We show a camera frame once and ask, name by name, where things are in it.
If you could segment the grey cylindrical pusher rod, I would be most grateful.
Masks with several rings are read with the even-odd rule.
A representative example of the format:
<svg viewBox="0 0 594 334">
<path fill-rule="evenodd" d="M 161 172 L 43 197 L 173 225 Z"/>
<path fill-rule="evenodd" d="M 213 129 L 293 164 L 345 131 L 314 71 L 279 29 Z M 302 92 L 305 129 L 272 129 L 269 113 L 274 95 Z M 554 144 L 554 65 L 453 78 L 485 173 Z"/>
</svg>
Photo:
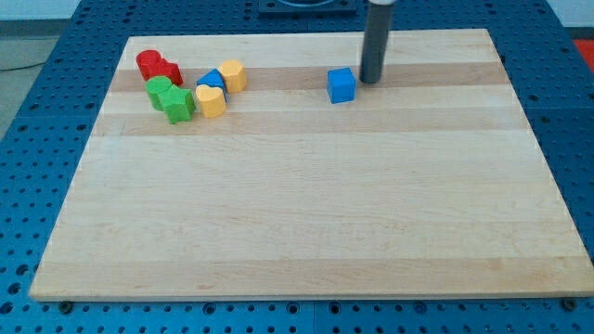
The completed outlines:
<svg viewBox="0 0 594 334">
<path fill-rule="evenodd" d="M 376 84 L 381 79 L 395 3 L 395 0 L 368 1 L 359 69 L 359 80 L 364 84 Z"/>
</svg>

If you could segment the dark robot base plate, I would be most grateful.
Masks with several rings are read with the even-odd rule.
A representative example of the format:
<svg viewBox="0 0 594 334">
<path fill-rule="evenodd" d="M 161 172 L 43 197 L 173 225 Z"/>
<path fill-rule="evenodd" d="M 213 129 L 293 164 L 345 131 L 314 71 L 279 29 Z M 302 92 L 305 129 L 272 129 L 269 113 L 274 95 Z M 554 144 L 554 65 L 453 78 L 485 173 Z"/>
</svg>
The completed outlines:
<svg viewBox="0 0 594 334">
<path fill-rule="evenodd" d="M 260 16 L 355 14 L 354 0 L 258 0 Z"/>
</svg>

